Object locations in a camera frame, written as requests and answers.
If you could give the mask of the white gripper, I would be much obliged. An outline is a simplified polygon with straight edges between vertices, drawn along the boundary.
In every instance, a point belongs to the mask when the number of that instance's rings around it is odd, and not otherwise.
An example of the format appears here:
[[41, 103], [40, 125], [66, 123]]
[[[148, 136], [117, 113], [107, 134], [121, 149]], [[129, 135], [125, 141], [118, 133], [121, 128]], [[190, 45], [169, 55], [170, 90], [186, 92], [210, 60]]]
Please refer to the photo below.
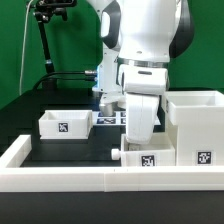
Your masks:
[[150, 95], [126, 94], [126, 139], [129, 150], [141, 150], [148, 144], [153, 133], [159, 97]]

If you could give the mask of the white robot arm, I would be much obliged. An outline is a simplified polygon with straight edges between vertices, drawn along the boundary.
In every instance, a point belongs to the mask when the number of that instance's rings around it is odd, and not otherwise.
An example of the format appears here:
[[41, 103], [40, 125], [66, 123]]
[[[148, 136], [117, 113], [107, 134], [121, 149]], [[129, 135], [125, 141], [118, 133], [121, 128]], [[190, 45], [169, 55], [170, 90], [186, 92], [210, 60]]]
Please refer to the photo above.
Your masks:
[[126, 110], [126, 140], [150, 142], [160, 97], [169, 88], [168, 64], [194, 37], [188, 0], [87, 0], [100, 20], [103, 58], [93, 90], [100, 110]]

